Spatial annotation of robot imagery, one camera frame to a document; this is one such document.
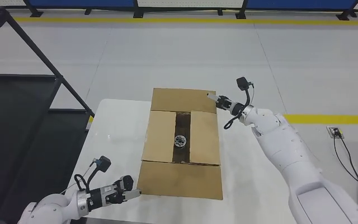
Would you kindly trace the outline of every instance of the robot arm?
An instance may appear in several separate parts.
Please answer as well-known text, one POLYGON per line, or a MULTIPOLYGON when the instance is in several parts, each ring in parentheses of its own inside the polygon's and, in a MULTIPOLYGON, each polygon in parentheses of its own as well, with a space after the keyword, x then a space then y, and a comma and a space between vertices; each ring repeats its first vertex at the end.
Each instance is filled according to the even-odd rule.
POLYGON ((358 223, 358 205, 338 185, 326 180, 307 155, 307 146, 281 114, 244 106, 217 96, 216 106, 229 110, 252 132, 264 154, 281 172, 289 187, 289 207, 298 224, 358 223), (220 106, 229 101, 229 107, 220 106), (239 107, 235 114, 231 108, 239 107))
MULTIPOLYGON (((95 170, 94 173, 98 170, 106 171, 110 166, 110 160, 103 156, 98 161, 102 162, 102 165, 106 164, 106 166, 104 169, 102 169, 103 166, 97 166, 99 169, 95 170)), ((112 185, 94 190, 77 190, 70 198, 62 194, 48 195, 38 204, 30 203, 22 213, 18 224, 61 224, 70 220, 78 220, 94 209, 111 204, 121 204, 139 197, 141 191, 139 189, 132 190, 133 183, 132 177, 127 175, 122 176, 112 185)))

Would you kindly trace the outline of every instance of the electrical outlet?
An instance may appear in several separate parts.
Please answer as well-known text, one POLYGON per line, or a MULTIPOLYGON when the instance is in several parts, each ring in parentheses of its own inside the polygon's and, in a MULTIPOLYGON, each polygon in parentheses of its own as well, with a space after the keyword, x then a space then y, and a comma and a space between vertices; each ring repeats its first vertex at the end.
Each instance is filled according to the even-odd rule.
POLYGON ((331 138, 334 138, 334 135, 335 135, 335 130, 334 129, 338 129, 338 131, 341 133, 341 136, 342 136, 342 139, 344 139, 344 135, 343 135, 343 132, 342 130, 340 130, 339 127, 332 127, 332 126, 327 126, 327 131, 328 131, 328 134, 329 136, 331 136, 331 138))

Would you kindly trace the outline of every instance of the table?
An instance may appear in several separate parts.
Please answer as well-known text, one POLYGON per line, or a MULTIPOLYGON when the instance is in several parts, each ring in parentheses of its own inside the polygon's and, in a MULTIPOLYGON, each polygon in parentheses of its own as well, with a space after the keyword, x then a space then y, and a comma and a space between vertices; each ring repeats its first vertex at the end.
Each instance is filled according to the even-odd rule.
MULTIPOLYGON (((83 174, 93 158, 104 155, 112 165, 106 173, 97 173, 91 189, 112 184, 123 175, 131 175, 136 185, 149 111, 150 102, 102 100, 73 175, 83 174)), ((88 217, 159 224, 296 223, 288 207, 286 183, 263 154, 251 128, 236 122, 223 129, 231 117, 218 110, 223 200, 141 195, 94 210, 88 217)))

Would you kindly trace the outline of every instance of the yellow floor line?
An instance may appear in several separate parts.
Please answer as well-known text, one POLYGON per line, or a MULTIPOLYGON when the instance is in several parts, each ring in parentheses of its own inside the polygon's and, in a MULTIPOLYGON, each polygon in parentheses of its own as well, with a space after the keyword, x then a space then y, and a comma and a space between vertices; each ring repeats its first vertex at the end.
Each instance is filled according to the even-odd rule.
POLYGON ((358 115, 285 114, 291 124, 358 124, 358 115))
POLYGON ((72 22, 72 23, 213 23, 213 24, 289 24, 289 25, 343 25, 357 26, 358 21, 340 20, 237 20, 235 18, 30 18, 15 17, 17 22, 72 22))

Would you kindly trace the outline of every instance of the open cardboard box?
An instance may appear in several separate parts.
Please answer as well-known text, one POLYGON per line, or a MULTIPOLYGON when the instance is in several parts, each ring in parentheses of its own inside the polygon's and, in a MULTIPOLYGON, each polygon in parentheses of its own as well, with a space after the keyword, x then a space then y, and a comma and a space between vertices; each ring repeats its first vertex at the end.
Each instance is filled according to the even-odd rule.
POLYGON ((138 188, 143 194, 223 199, 214 91, 155 88, 138 188), (187 139, 174 146, 176 135, 187 139))

